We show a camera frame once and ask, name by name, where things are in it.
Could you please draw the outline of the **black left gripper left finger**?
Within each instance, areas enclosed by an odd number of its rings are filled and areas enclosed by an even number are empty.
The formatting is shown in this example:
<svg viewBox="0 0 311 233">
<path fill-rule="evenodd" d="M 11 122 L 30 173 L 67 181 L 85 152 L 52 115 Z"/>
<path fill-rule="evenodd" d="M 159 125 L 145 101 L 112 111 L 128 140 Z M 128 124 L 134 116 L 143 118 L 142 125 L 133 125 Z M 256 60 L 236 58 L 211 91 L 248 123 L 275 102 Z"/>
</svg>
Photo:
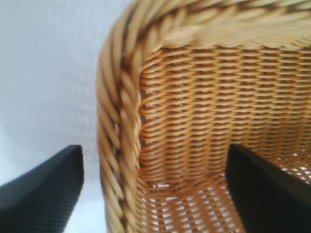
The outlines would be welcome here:
<svg viewBox="0 0 311 233">
<path fill-rule="evenodd" d="M 70 145 L 0 187 L 0 231 L 62 233 L 82 187 L 82 147 Z"/>
</svg>

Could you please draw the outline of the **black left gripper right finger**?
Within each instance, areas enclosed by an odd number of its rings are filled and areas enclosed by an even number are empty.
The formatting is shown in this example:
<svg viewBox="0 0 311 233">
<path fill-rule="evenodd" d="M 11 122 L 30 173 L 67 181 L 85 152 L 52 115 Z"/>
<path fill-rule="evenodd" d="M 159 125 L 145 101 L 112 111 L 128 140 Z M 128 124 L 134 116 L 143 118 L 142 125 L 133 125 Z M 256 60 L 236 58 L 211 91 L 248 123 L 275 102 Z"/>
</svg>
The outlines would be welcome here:
<svg viewBox="0 0 311 233">
<path fill-rule="evenodd" d="M 225 177 L 248 233 L 309 233 L 311 186 L 239 144 L 230 146 Z"/>
</svg>

